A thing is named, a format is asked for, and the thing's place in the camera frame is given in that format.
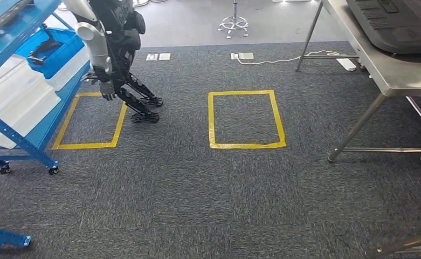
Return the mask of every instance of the white cable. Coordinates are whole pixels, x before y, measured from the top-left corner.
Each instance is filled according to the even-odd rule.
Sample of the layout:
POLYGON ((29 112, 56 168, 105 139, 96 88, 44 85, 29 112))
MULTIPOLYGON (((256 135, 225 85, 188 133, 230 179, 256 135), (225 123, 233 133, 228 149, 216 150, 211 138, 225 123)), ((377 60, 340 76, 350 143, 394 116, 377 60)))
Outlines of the white cable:
MULTIPOLYGON (((312 54, 320 54, 320 53, 323 53, 323 52, 326 52, 327 53, 326 55, 328 55, 328 56, 340 56, 340 54, 338 52, 329 51, 329 50, 320 50, 320 51, 317 51, 317 52, 310 52, 306 56, 310 56, 312 54)), ((278 63, 278 62, 290 62, 290 61, 293 61, 293 60, 296 60, 296 59, 299 59, 299 58, 301 58, 301 57, 295 57, 295 58, 288 59, 288 60, 263 61, 263 62, 258 62, 258 63, 243 63, 242 61, 240 61, 239 57, 237 57, 237 61, 239 61, 239 63, 241 63, 242 65, 260 65, 260 64, 264 64, 264 63, 272 63, 273 64, 273 63, 278 63)))

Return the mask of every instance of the gray floor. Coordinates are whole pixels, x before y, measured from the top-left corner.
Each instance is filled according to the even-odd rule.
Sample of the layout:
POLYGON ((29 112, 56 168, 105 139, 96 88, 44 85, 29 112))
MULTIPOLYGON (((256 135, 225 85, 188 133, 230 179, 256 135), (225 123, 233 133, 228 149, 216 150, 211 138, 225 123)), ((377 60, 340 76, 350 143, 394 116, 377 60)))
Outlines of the gray floor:
MULTIPOLYGON (((303 42, 312 23, 318 2, 273 3, 270 0, 244 0, 239 15, 250 23, 250 36, 235 34, 226 39, 217 31, 223 18, 232 15, 232 0, 168 0, 149 3, 137 10, 144 15, 147 33, 143 47, 195 46, 251 43, 303 42)), ((68 11, 57 11, 71 25, 75 18, 68 11)), ((51 17, 50 27, 64 28, 51 17)), ((327 12, 322 12, 314 41, 345 40, 338 25, 327 12)))
MULTIPOLYGON (((368 248, 421 233, 418 156, 326 161, 378 94, 365 72, 347 72, 334 60, 307 60, 300 73, 295 62, 229 60, 248 50, 256 61, 294 57, 300 47, 143 49, 133 72, 164 98, 155 109, 160 122, 132 124, 128 111, 117 148, 50 151, 61 161, 55 176, 36 163, 12 163, 15 172, 0 175, 0 227, 31 234, 33 243, 0 258, 364 258, 368 248), (145 61, 152 52, 171 52, 172 60, 145 61), (275 91, 287 147, 210 149, 208 92, 264 89, 275 91)), ((342 42, 310 50, 319 49, 351 53, 342 42)), ((113 111, 88 98, 68 141, 105 141, 112 133, 113 111)), ((215 115, 218 141, 275 139, 263 96, 218 97, 215 115)), ((352 145, 421 145, 421 120, 404 99, 389 100, 370 123, 352 145)))

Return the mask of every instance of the white storage bin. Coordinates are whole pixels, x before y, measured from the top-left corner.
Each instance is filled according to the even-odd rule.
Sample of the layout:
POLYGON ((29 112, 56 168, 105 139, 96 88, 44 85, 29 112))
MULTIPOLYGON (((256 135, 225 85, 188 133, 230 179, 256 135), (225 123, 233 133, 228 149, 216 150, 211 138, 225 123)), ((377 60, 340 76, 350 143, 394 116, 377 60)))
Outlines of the white storage bin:
MULTIPOLYGON (((0 68, 0 119, 26 136, 60 98, 44 76, 32 70, 20 56, 12 56, 0 68)), ((15 143, 0 132, 0 146, 14 148, 15 143)))
POLYGON ((61 90, 88 61, 88 49, 84 46, 52 78, 47 79, 48 84, 55 91, 61 90))

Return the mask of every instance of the robot leg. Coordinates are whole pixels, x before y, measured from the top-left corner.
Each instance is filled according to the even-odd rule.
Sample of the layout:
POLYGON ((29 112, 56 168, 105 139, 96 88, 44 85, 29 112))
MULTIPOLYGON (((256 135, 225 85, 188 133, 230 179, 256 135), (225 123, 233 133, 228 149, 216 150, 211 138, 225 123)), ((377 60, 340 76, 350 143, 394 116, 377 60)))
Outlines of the robot leg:
POLYGON ((134 91, 139 93, 143 98, 139 99, 139 102, 143 105, 163 105, 163 98, 156 97, 143 83, 135 77, 133 74, 129 73, 126 78, 126 84, 129 85, 134 91))
POLYGON ((137 122, 150 122, 157 123, 160 120, 160 116, 156 112, 149 111, 143 104, 137 100, 137 98, 128 92, 123 87, 115 89, 115 93, 120 99, 125 101, 125 104, 133 109, 136 113, 131 116, 131 120, 134 123, 137 122))

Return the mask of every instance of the yellow tape square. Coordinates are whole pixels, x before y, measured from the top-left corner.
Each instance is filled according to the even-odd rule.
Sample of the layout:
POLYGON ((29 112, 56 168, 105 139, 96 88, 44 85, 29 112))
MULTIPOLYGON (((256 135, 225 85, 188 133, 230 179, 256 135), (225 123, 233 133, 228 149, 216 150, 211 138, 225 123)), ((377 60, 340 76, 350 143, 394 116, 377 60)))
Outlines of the yellow tape square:
POLYGON ((118 138, 120 137, 121 127, 123 126, 123 120, 125 118, 127 106, 123 103, 121 106, 120 116, 118 116, 118 121, 116 123, 115 133, 112 137, 112 142, 103 142, 103 143, 77 143, 77 144, 61 144, 63 140, 64 133, 71 121, 72 114, 79 102, 80 97, 100 97, 100 92, 85 92, 77 93, 72 100, 71 107, 67 111, 66 117, 64 118, 63 125, 61 126, 58 136, 51 148, 51 150, 59 149, 90 149, 90 148, 113 148, 116 147, 118 143, 118 138))
POLYGON ((211 148, 222 148, 222 149, 258 149, 258 148, 278 148, 285 147, 285 132, 280 119, 279 109, 277 107, 277 101, 275 100, 275 94, 273 90, 259 90, 259 91, 227 91, 227 92, 210 92, 209 93, 209 142, 211 148), (233 96, 233 95, 244 95, 244 94, 268 94, 271 100, 272 111, 274 113, 275 125, 279 134, 279 142, 270 144, 218 144, 215 143, 215 123, 213 117, 213 97, 214 96, 233 96))

